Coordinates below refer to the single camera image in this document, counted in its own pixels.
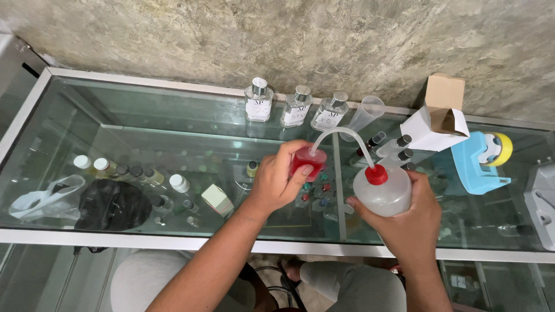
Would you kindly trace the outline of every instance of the fingernail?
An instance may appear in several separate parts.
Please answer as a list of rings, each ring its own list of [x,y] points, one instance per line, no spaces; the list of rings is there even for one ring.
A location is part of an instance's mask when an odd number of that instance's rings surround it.
[[[312,172],[312,170],[314,170],[314,167],[312,167],[311,165],[308,165],[305,167],[305,169],[302,170],[303,174],[309,174]]]

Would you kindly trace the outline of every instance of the white plastic bag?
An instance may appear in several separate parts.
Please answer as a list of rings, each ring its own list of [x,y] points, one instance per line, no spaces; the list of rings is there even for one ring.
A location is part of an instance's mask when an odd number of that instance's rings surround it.
[[[63,183],[69,187],[63,188],[52,194],[54,186]],[[80,175],[70,175],[67,178],[56,180],[48,186],[47,190],[30,192],[20,196],[9,207],[9,214],[22,221],[33,221],[42,217],[67,218],[78,220],[79,196],[85,190],[85,179]]]

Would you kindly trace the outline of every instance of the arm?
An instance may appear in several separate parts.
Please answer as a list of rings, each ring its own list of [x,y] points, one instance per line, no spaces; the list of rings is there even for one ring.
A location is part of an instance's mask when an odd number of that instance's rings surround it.
[[[347,202],[382,237],[403,270],[407,283],[407,311],[452,311],[436,264],[436,242],[441,207],[428,183],[428,176],[407,171],[412,181],[408,211],[389,218],[368,210],[354,197]]]
[[[152,301],[147,312],[213,311],[241,272],[268,216],[293,201],[312,172],[299,167],[288,180],[295,152],[304,140],[283,143],[266,156],[249,196],[229,220],[195,254]]]

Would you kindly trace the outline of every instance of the yellow tape roll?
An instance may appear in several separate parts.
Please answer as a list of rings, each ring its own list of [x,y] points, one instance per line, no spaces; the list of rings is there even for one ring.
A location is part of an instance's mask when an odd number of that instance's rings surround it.
[[[509,137],[504,135],[503,133],[499,133],[499,132],[488,132],[488,133],[495,135],[501,141],[501,152],[497,157],[495,157],[495,159],[491,163],[485,164],[485,166],[497,167],[507,162],[507,160],[509,160],[509,158],[513,154],[513,141],[511,141],[511,139],[509,139]]]

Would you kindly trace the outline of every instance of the white box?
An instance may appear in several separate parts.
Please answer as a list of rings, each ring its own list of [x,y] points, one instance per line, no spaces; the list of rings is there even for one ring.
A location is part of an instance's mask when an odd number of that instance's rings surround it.
[[[465,81],[443,73],[428,77],[425,105],[401,124],[408,134],[411,149],[439,152],[470,137],[462,113]]]
[[[225,195],[224,191],[212,184],[201,195],[204,201],[212,207],[222,217],[225,217],[233,210],[233,204]]]

